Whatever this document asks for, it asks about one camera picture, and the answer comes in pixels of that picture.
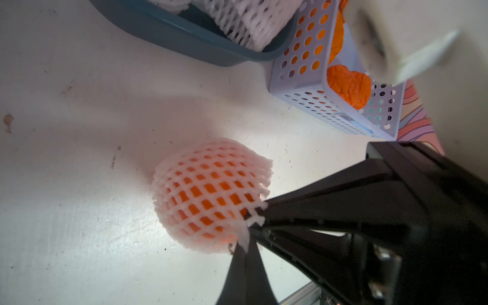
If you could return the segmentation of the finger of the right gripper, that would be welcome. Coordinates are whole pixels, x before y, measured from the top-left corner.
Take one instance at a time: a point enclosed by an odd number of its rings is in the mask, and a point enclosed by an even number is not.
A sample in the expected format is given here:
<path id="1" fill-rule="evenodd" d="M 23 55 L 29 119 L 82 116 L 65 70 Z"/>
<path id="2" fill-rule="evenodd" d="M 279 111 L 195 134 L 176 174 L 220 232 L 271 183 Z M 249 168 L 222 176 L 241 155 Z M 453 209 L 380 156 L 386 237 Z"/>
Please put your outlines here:
<path id="1" fill-rule="evenodd" d="M 352 238 L 309 229 L 250 228 L 257 242 L 292 264 L 341 304 L 360 304 L 362 296 L 352 263 Z"/>

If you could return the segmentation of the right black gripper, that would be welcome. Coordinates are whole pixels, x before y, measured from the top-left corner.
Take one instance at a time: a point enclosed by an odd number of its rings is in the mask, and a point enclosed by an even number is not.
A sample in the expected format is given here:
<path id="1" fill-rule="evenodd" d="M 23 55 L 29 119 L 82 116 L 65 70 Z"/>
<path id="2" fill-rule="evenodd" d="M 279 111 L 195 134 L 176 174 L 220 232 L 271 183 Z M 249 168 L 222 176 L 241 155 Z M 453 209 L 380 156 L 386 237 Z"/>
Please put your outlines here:
<path id="1" fill-rule="evenodd" d="M 263 225 L 353 235 L 353 304 L 486 304 L 487 184 L 422 144 L 267 200 Z"/>

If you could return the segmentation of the white foam net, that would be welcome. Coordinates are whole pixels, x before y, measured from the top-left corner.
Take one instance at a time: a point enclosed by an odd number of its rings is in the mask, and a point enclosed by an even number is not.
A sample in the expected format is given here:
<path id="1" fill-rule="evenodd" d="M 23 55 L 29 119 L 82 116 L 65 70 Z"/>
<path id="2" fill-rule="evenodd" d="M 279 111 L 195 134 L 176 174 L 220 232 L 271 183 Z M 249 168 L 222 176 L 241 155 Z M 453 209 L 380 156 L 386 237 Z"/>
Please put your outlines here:
<path id="1" fill-rule="evenodd" d="M 192 0 L 148 0 L 148 2 L 170 13 L 180 14 L 180 12 L 189 8 Z"/>
<path id="2" fill-rule="evenodd" d="M 204 0 L 192 4 L 234 43 L 263 51 L 292 19 L 301 0 Z"/>

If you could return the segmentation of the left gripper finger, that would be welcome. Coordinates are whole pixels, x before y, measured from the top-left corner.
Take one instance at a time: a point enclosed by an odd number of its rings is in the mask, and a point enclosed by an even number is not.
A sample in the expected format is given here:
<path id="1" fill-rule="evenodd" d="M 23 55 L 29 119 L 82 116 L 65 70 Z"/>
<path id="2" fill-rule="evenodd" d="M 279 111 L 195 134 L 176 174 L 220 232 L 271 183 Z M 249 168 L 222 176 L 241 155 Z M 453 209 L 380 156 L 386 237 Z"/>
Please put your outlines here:
<path id="1" fill-rule="evenodd" d="M 216 305 L 277 305 L 255 240 L 245 251 L 237 245 Z"/>

